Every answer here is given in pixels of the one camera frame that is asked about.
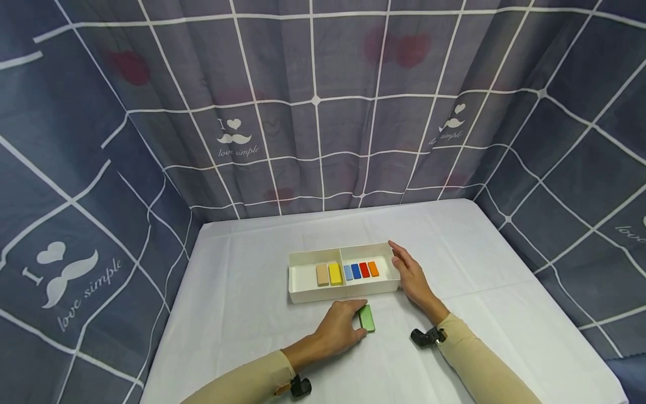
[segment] white table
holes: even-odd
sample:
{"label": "white table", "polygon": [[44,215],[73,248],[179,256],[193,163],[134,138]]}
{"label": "white table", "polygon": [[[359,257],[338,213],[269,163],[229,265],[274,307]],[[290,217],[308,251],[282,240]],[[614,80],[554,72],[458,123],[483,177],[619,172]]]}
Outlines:
{"label": "white table", "polygon": [[[312,332],[331,302],[291,304],[287,254],[393,239],[420,262],[449,309],[544,404],[627,403],[621,386],[482,211],[442,200],[203,226],[142,403],[177,404],[217,376]],[[377,331],[306,369],[303,403],[472,403],[401,291],[368,297]],[[279,402],[290,402],[289,394]]]}

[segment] left hand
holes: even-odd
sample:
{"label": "left hand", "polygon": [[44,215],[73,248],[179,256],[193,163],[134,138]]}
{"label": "left hand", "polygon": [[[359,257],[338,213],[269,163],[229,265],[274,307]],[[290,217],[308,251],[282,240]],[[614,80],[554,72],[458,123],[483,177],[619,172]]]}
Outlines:
{"label": "left hand", "polygon": [[283,349],[296,373],[306,366],[338,355],[358,343],[367,334],[365,328],[352,328],[352,317],[368,301],[346,300],[332,303],[314,334]]}
{"label": "left hand", "polygon": [[327,357],[340,354],[368,334],[365,328],[358,330],[352,328],[352,317],[367,302],[367,300],[361,299],[332,303],[332,307],[329,308],[328,313],[314,332],[314,336],[318,338],[318,343],[321,344],[321,349]]}

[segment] hand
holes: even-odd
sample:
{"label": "hand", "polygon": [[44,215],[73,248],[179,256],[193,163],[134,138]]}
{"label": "hand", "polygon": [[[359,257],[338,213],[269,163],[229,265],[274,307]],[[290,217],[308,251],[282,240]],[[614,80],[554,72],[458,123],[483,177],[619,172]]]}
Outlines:
{"label": "hand", "polygon": [[361,299],[332,303],[314,334],[283,349],[294,371],[299,373],[316,361],[338,355],[363,339],[368,331],[352,328],[352,317],[367,302]]}
{"label": "hand", "polygon": [[435,325],[449,315],[448,309],[431,291],[426,276],[419,263],[411,257],[406,248],[388,241],[395,255],[393,265],[399,271],[401,286],[406,296],[419,306]]}

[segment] curtain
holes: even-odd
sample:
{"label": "curtain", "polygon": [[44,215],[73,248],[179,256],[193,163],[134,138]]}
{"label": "curtain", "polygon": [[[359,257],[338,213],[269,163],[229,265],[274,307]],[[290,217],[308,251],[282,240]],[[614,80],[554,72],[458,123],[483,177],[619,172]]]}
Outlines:
{"label": "curtain", "polygon": [[14,401],[137,402],[203,222],[450,198],[483,209],[646,400],[640,1],[3,11]]}

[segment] light blue block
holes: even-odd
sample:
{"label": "light blue block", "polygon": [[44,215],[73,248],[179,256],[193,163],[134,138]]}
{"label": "light blue block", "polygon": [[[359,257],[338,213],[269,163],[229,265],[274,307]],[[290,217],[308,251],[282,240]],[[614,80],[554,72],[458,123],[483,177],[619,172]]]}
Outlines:
{"label": "light blue block", "polygon": [[350,265],[343,265],[343,271],[346,273],[346,281],[352,281],[354,279]]}

